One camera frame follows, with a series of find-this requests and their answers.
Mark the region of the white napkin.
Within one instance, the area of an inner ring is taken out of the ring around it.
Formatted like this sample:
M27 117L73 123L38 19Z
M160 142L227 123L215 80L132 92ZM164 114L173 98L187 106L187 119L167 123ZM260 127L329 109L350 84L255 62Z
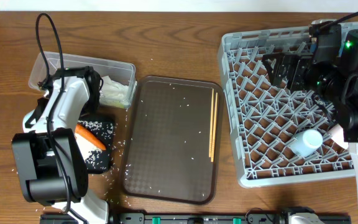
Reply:
M103 86L100 90L100 102L108 105L113 101L122 101L126 99L129 87L110 79L109 76L102 77Z

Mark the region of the pink cup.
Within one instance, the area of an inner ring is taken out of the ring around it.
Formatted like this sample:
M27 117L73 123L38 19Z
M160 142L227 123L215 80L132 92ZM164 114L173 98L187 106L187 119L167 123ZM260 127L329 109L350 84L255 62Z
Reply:
M343 149L348 149L349 145L344 140L344 131L343 128L337 124L333 126L329 131L328 134L331 136L331 139Z

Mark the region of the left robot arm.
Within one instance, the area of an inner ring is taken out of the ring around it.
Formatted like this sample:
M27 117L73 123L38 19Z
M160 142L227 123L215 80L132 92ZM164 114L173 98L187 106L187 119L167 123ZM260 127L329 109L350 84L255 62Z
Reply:
M12 139L23 197L52 206L78 223L107 223L108 203L88 188L88 171L75 129L83 110L99 105L101 77L93 67L59 68L39 86L39 99L23 120L24 131Z

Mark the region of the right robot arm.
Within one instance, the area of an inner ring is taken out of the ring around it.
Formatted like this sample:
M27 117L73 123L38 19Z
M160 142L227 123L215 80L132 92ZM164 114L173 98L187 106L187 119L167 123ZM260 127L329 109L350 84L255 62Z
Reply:
M341 37L341 27L310 33L314 48L308 54L266 54L262 63L273 86L288 80L291 91L313 90L332 103L334 119L343 131L354 164L358 194L358 29Z

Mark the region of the orange carrot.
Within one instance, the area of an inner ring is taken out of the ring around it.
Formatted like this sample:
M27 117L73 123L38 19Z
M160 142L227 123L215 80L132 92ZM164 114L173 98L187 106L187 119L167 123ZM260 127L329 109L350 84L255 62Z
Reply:
M91 144L93 144L98 149L100 149L102 151L106 150L106 146L93 133L88 131L82 125L80 125L80 124L76 125L75 133L77 133L81 137L85 138L87 141L89 141Z

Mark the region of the wooden chopstick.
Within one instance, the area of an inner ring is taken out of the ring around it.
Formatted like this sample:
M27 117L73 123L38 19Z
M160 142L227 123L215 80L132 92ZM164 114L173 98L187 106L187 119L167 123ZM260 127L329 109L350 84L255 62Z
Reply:
M214 148L216 138L216 119L217 119L217 107L218 107L218 93L214 96L214 110L213 110L213 125L212 125L212 138L211 138L211 162L214 162Z
M212 91L211 91L211 111L210 111L210 127L209 127L209 158L211 158L211 151L212 151L213 115L214 115L214 89L212 89Z

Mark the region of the light blue cup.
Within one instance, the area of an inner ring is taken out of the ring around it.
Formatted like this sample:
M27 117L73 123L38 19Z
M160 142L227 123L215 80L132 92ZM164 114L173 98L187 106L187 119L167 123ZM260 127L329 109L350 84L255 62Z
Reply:
M295 134L288 145L291 151L300 157L307 157L314 153L323 143L323 136L315 129Z

